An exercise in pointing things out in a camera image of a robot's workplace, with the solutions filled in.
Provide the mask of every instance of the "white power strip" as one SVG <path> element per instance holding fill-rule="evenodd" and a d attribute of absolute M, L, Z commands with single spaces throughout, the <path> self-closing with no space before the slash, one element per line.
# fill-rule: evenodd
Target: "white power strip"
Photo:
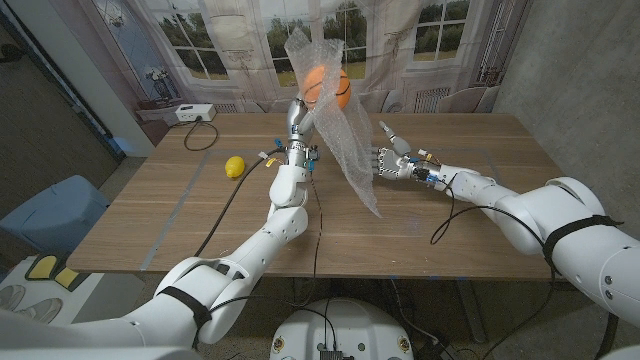
<path fill-rule="evenodd" d="M 200 121 L 212 121 L 216 116 L 216 109 L 211 104 L 182 104 L 176 110 L 176 116 L 182 122 L 196 121 L 198 116 L 202 117 Z"/>

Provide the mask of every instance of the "printed backdrop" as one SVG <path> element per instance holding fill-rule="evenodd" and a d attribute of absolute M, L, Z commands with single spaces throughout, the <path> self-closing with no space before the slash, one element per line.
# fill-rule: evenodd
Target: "printed backdrop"
<path fill-rule="evenodd" d="M 129 109 L 169 123 L 181 103 L 286 112 L 295 27 L 345 41 L 369 112 L 490 110 L 526 14 L 516 0 L 49 1 Z"/>

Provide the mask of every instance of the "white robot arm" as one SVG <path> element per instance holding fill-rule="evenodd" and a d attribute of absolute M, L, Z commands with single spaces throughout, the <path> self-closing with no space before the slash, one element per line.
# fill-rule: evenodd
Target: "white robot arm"
<path fill-rule="evenodd" d="M 393 132 L 381 123 L 389 135 Z M 387 179 L 414 179 L 482 209 L 511 244 L 526 255 L 541 254 L 598 305 L 640 327 L 640 242 L 618 230 L 597 197 L 579 181 L 562 177 L 517 194 L 478 172 L 409 157 L 410 148 L 374 149 L 373 172 Z"/>
<path fill-rule="evenodd" d="M 7 329 L 0 336 L 0 348 L 188 348 L 196 337 L 209 344 L 220 340 L 246 300 L 231 302 L 213 313 L 210 309 L 249 295 L 280 249 L 307 228 L 304 183 L 317 151 L 307 145 L 311 125 L 298 126 L 305 114 L 304 103 L 294 100 L 287 117 L 288 161 L 280 166 L 269 192 L 272 204 L 267 222 L 232 254 L 180 262 L 162 280 L 151 301 L 119 319 L 53 327 L 0 311 L 1 327 Z"/>

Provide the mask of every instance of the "bubble wrap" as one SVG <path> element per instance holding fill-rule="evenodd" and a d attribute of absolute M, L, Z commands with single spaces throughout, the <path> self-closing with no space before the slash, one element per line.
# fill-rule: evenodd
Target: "bubble wrap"
<path fill-rule="evenodd" d="M 375 215 L 382 217 L 376 208 L 376 197 L 373 194 L 371 122 L 353 89 L 349 103 L 342 110 L 335 96 L 340 86 L 340 60 L 344 42 L 331 39 L 310 43 L 306 35 L 296 28 L 284 48 L 298 84 L 304 84 L 304 79 L 312 69 L 324 65 L 318 101 L 307 116 L 312 117 L 316 130 L 340 164 L 360 200 Z"/>

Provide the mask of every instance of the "yellow lemon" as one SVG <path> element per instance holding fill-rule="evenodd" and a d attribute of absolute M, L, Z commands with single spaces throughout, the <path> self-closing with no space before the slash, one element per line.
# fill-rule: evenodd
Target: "yellow lemon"
<path fill-rule="evenodd" d="M 224 171 L 227 173 L 227 176 L 232 179 L 242 175 L 244 171 L 244 160 L 242 160 L 240 156 L 230 157 L 224 165 Z"/>

